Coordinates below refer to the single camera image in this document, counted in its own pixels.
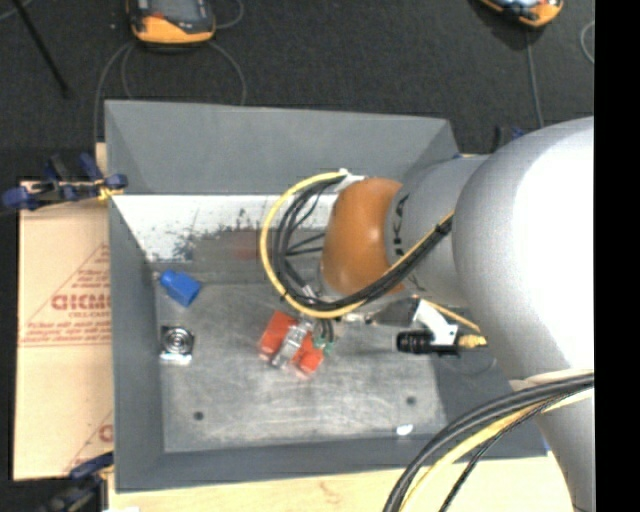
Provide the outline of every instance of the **metal nut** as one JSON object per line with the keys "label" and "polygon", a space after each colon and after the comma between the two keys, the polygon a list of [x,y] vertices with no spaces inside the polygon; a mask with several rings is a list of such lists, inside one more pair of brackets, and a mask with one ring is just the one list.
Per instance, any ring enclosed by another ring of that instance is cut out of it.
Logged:
{"label": "metal nut", "polygon": [[162,327],[162,345],[170,354],[188,355],[193,350],[193,334],[184,327]]}

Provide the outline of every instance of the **wire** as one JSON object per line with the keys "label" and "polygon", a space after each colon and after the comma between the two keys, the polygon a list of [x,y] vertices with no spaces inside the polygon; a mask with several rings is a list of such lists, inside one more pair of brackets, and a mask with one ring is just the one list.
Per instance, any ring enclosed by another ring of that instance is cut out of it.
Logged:
{"label": "wire", "polygon": [[594,377],[591,372],[510,393],[462,415],[436,434],[411,461],[391,490],[384,512],[398,512],[400,510],[407,490],[422,465],[450,442],[476,427],[486,426],[489,422],[495,422],[509,414],[522,412],[525,407],[540,404],[543,400],[556,398],[565,393],[577,393],[592,388],[593,385]]}
{"label": "wire", "polygon": [[237,25],[238,23],[240,23],[240,21],[244,17],[244,4],[242,3],[241,0],[236,0],[236,3],[238,4],[238,9],[239,9],[238,15],[236,16],[236,18],[227,23],[223,23],[222,25],[218,25],[216,27],[216,30],[224,30],[227,28],[231,28]]}
{"label": "wire", "polygon": [[416,484],[407,493],[407,497],[402,503],[402,506],[400,507],[400,511],[407,512],[413,507],[413,505],[416,502],[416,498],[418,496],[419,491],[424,489],[427,483],[433,480],[436,474],[442,471],[442,468],[452,464],[453,462],[458,460],[460,457],[464,456],[466,453],[473,450],[473,448],[475,448],[476,446],[487,442],[487,440],[491,440],[501,436],[503,432],[513,427],[516,423],[520,423],[524,421],[525,418],[530,417],[533,414],[533,412],[542,410],[543,407],[549,401],[550,400],[541,401],[537,404],[531,405],[529,407],[525,407],[520,411],[514,412],[504,418],[500,418],[499,420],[496,420],[490,425],[484,427],[478,433],[468,437],[467,439],[462,441],[460,444],[456,445],[455,448],[447,452],[446,455],[440,458],[420,477],[420,479],[416,482]]}
{"label": "wire", "polygon": [[102,96],[102,88],[104,87],[104,81],[109,74],[109,70],[113,63],[118,59],[118,57],[125,51],[127,48],[133,47],[135,41],[129,41],[123,44],[120,48],[118,48],[114,54],[109,58],[104,68],[102,68],[102,72],[100,73],[100,79],[98,80],[98,87],[96,88],[96,97],[93,105],[93,141],[98,141],[98,123],[100,116],[100,97]]}
{"label": "wire", "polygon": [[317,235],[310,236],[309,238],[306,238],[304,240],[301,240],[300,242],[296,242],[295,244],[289,246],[289,251],[295,251],[300,247],[304,247],[305,245],[311,242],[315,242],[316,240],[320,240],[322,238],[324,238],[324,233],[318,233]]}
{"label": "wire", "polygon": [[538,83],[536,80],[536,70],[533,63],[533,50],[531,49],[531,39],[529,38],[529,31],[524,31],[524,37],[527,46],[527,63],[529,64],[529,81],[531,83],[531,93],[533,95],[533,106],[536,110],[536,119],[538,120],[538,127],[544,128],[544,118],[542,116],[542,109],[540,108],[540,95],[538,94]]}
{"label": "wire", "polygon": [[[274,269],[274,266],[271,264],[267,250],[267,239],[269,230],[276,213],[280,210],[282,205],[287,200],[289,200],[289,198],[300,191],[305,191],[305,193],[303,193],[303,195],[301,196],[302,200],[298,202],[294,201],[290,206],[288,212],[283,218],[283,221],[281,221],[281,226],[283,225],[283,222],[288,215],[297,215],[297,213],[300,211],[300,205],[304,205],[304,202],[306,202],[311,197],[311,195],[306,191],[307,188],[324,182],[337,183],[339,181],[342,181],[344,177],[346,177],[346,174],[342,171],[329,172],[307,178],[306,180],[303,180],[291,187],[284,194],[282,194],[278,198],[278,200],[276,200],[272,208],[267,213],[260,234],[260,257],[267,277],[271,281],[272,285],[280,293],[283,299],[285,299],[294,309],[296,309],[300,313],[314,318],[337,318],[350,313],[351,311],[354,311],[367,302],[381,297],[398,282],[400,282],[400,280],[402,280],[406,275],[408,275],[408,273],[415,267],[415,265],[419,261],[419,258],[426,254],[426,252],[430,250],[435,245],[435,243],[437,243],[451,230],[453,212],[447,214],[438,225],[436,225],[431,231],[424,235],[376,282],[348,297],[333,302],[326,302],[315,298],[309,299],[308,297],[297,293],[296,290],[287,287],[281,281],[280,276],[283,276],[283,273],[277,272],[277,270],[282,266],[279,263],[281,257],[279,251],[281,248],[278,243],[275,244],[276,249],[274,250],[274,261],[276,268]],[[276,232],[276,237],[280,236],[279,232],[280,230]]]}
{"label": "wire", "polygon": [[[295,251],[294,249],[302,247],[311,241],[318,240],[322,236],[324,236],[324,234],[314,235],[303,240],[302,242],[298,242],[297,244],[292,245],[291,247],[288,246],[293,232],[298,229],[300,225],[311,215],[316,205],[318,204],[320,195],[324,192],[324,190],[328,186],[338,183],[344,177],[340,173],[328,173],[318,176],[320,177],[318,177],[317,180],[316,178],[309,179],[307,182],[305,182],[306,184],[302,184],[301,182],[300,184],[290,188],[273,205],[272,209],[267,215],[267,218],[265,219],[265,224],[263,225],[261,233],[261,239],[263,240],[267,239],[272,220],[275,217],[276,212],[281,208],[284,202],[286,202],[291,196],[295,195],[296,193],[303,191],[300,196],[289,206],[289,208],[283,215],[282,220],[280,221],[278,229],[274,234],[272,249],[273,264],[271,264],[271,261],[268,257],[268,253],[266,250],[266,241],[265,245],[260,246],[261,258],[269,280],[272,282],[276,290],[282,295],[282,297],[294,307],[294,309],[296,309],[300,313],[315,318],[337,318],[339,316],[342,316],[343,314],[354,311],[367,302],[371,302],[372,300],[381,297],[391,288],[393,288],[393,286],[395,286],[398,282],[400,282],[404,277],[406,277],[406,275],[408,275],[413,267],[417,264],[419,259],[424,256],[424,254],[426,254],[426,252],[431,249],[433,245],[435,245],[435,243],[437,243],[437,241],[439,241],[440,238],[446,235],[451,229],[453,212],[450,212],[448,215],[446,215],[435,228],[433,228],[429,233],[421,238],[401,259],[399,259],[391,268],[389,268],[380,279],[348,297],[344,297],[333,302],[323,301],[315,296],[310,297],[306,293],[303,295],[294,290],[294,288],[291,286],[292,283],[290,282],[289,277],[292,277],[298,286],[303,287],[304,285],[300,281],[300,279],[294,278],[294,276],[290,276],[292,267],[288,264],[285,264],[284,262],[287,256],[306,254],[309,252],[316,252],[318,250],[321,250],[320,247],[303,251]],[[308,202],[314,195],[316,197],[312,206],[307,210],[305,215],[300,220],[296,220],[297,215],[300,213],[300,211],[302,211],[306,202]],[[439,304],[435,304],[433,302],[428,303],[432,307],[440,311],[440,313],[449,316],[458,323],[463,324],[478,333],[480,332],[479,326],[475,323]]]}
{"label": "wire", "polygon": [[[31,2],[33,2],[33,0],[24,0],[24,2],[22,2],[22,7],[27,7]],[[2,14],[0,14],[0,21],[4,21],[7,18],[10,18],[17,12],[18,12],[18,9],[16,9],[15,7],[3,12]]]}
{"label": "wire", "polygon": [[33,40],[34,44],[38,48],[38,51],[40,52],[40,55],[42,56],[45,63],[47,64],[49,71],[51,71],[51,74],[56,79],[56,82],[60,87],[60,93],[62,94],[62,97],[65,99],[71,99],[74,96],[74,92],[71,89],[71,87],[69,87],[69,84],[62,76],[62,73],[60,73],[60,70],[58,69],[56,62],[53,60],[53,56],[49,52],[47,45],[44,43],[44,40],[40,36],[40,32],[38,32],[38,29],[33,24],[33,21],[31,21],[31,16],[29,16],[28,11],[25,9],[24,5],[20,3],[19,0],[12,0],[12,1],[13,1],[13,4],[15,5],[15,9],[17,13],[20,15],[20,18],[24,23],[24,26],[27,28],[27,31],[29,32],[31,39]]}
{"label": "wire", "polygon": [[241,92],[241,95],[240,95],[239,105],[243,106],[247,101],[247,81],[244,78],[244,73],[242,72],[242,69],[240,68],[240,65],[235,61],[235,59],[224,48],[221,48],[220,46],[218,46],[213,41],[207,41],[207,43],[209,44],[209,46],[211,48],[213,48],[214,50],[220,52],[222,54],[222,56],[229,61],[229,64],[231,64],[231,66],[233,67],[233,69],[237,73],[238,78],[240,80],[240,84],[242,86],[242,92]]}
{"label": "wire", "polygon": [[133,94],[131,94],[131,89],[129,89],[129,80],[127,79],[127,64],[129,63],[129,57],[131,56],[131,52],[135,45],[131,45],[129,49],[122,56],[122,60],[120,61],[120,83],[122,84],[122,88],[124,89],[124,93],[127,95],[127,98],[132,99]]}
{"label": "wire", "polygon": [[[129,83],[127,80],[126,66],[129,61],[131,52],[135,47],[135,44],[136,44],[136,41],[129,41],[123,44],[120,48],[118,48],[114,52],[114,54],[109,58],[109,60],[107,61],[107,64],[104,66],[100,74],[100,79],[98,80],[98,87],[96,88],[96,96],[95,96],[94,107],[93,107],[93,140],[96,142],[98,141],[98,124],[100,122],[99,120],[100,99],[102,96],[102,89],[104,88],[104,82],[109,74],[109,71],[111,70],[111,67],[113,66],[115,61],[118,59],[118,57],[123,53],[124,53],[124,56],[122,58],[122,62],[120,65],[120,79],[122,82],[122,87],[127,97],[130,99],[133,98],[133,95],[131,94]],[[242,87],[241,96],[240,96],[240,105],[241,106],[244,105],[247,99],[247,83],[246,83],[244,74],[242,72],[242,69],[240,68],[238,63],[235,61],[235,59],[226,50],[218,46],[213,41],[208,41],[208,44],[211,48],[219,52],[225,59],[227,59],[231,64],[231,66],[234,68],[235,72],[237,73],[238,78],[240,80],[241,87]]]}
{"label": "wire", "polygon": [[536,416],[538,414],[542,414],[542,413],[544,413],[544,412],[546,412],[546,411],[548,411],[548,410],[550,410],[550,409],[552,409],[552,408],[554,408],[556,406],[564,407],[564,406],[566,406],[566,405],[568,405],[570,403],[573,403],[574,401],[575,400],[572,400],[570,397],[569,398],[559,397],[559,398],[556,398],[556,399],[548,400],[544,404],[529,410],[529,412],[527,412],[526,414],[524,414],[520,418],[518,418],[515,421],[513,421],[508,427],[506,427],[503,430],[499,431],[491,439],[486,441],[480,447],[480,449],[471,457],[471,459],[467,463],[467,466],[464,468],[464,471],[460,474],[460,476],[458,477],[458,480],[456,480],[456,483],[451,488],[451,491],[449,492],[448,496],[445,498],[445,501],[443,502],[442,506],[440,507],[439,512],[446,512],[449,509],[449,507],[451,506],[451,503],[453,502],[453,499],[456,497],[458,492],[460,492],[460,489],[462,488],[462,485],[466,482],[467,478],[469,478],[469,475],[471,474],[473,469],[477,466],[478,462],[480,462],[480,459],[500,439],[502,439],[502,437],[504,437],[505,434],[507,434],[508,432],[514,430],[516,427],[520,426],[522,423],[524,423],[525,421],[533,418],[534,416]]}
{"label": "wire", "polygon": [[460,316],[457,313],[454,313],[453,311],[451,311],[450,309],[447,309],[444,306],[441,306],[440,304],[437,304],[435,302],[430,302],[428,300],[425,300],[425,302],[429,304],[429,306],[431,306],[433,309],[438,310],[440,313],[448,316],[452,320],[455,320],[459,324],[465,325],[469,329],[473,329],[476,332],[481,332],[478,324],[473,323],[471,320],[467,320],[465,317]]}
{"label": "wire", "polygon": [[322,251],[323,247],[310,247],[308,249],[300,249],[298,251],[292,251],[291,249],[289,249],[287,251],[287,256],[300,256],[302,254],[311,254],[314,252],[320,252]]}
{"label": "wire", "polygon": [[580,48],[582,49],[582,53],[584,53],[584,56],[587,58],[587,60],[589,62],[591,62],[591,64],[595,65],[596,63],[596,59],[593,57],[593,55],[591,55],[591,53],[589,52],[589,50],[587,50],[587,45],[584,42],[585,36],[587,34],[587,32],[589,31],[589,29],[591,27],[595,27],[596,26],[596,20],[593,20],[590,23],[587,23],[583,29],[580,31]]}

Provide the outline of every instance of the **orange device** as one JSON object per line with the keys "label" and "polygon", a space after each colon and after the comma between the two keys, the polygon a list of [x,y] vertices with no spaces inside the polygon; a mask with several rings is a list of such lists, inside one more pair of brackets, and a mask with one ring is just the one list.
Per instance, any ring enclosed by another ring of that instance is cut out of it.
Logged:
{"label": "orange device", "polygon": [[289,353],[282,359],[282,366],[290,363],[302,370],[304,374],[311,374],[317,370],[324,359],[324,351],[314,346],[311,332],[302,329],[301,339],[295,345],[283,347],[283,343],[288,343],[292,328],[295,329],[298,326],[299,323],[295,318],[282,311],[276,311],[260,339],[260,352],[274,363],[274,357],[281,354],[283,348],[287,348]]}
{"label": "orange device", "polygon": [[562,9],[564,0],[480,0],[493,10],[529,25],[542,27]]}
{"label": "orange device", "polygon": [[189,47],[213,37],[210,0],[126,0],[134,35],[153,47]]}

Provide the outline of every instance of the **black floor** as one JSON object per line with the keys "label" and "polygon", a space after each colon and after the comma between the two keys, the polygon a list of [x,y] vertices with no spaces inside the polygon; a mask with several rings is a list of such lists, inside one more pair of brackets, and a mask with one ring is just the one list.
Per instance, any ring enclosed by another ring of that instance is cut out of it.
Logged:
{"label": "black floor", "polygon": [[[11,14],[12,1],[0,0],[0,191],[38,175],[54,152],[91,149],[102,135],[97,97],[237,104],[241,81],[223,52],[244,76],[247,105],[445,118],[467,153],[491,152],[511,128],[530,132],[594,113],[595,0],[566,0],[558,18],[538,31],[477,0],[245,1],[243,19],[216,36],[222,52],[158,55],[132,47],[126,58],[124,45],[133,39],[124,0],[28,1],[71,89],[66,99],[25,23]],[[218,0],[214,10],[224,24],[238,5]],[[30,511],[63,482],[10,482],[12,215],[0,216],[0,258],[0,510]]]}

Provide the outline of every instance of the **black connector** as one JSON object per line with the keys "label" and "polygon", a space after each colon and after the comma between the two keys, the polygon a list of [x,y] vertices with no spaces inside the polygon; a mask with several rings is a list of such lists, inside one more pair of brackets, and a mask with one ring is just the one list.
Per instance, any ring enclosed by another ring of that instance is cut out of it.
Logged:
{"label": "black connector", "polygon": [[434,343],[435,336],[429,329],[402,331],[396,336],[396,348],[399,352],[411,354],[458,355],[458,345]]}

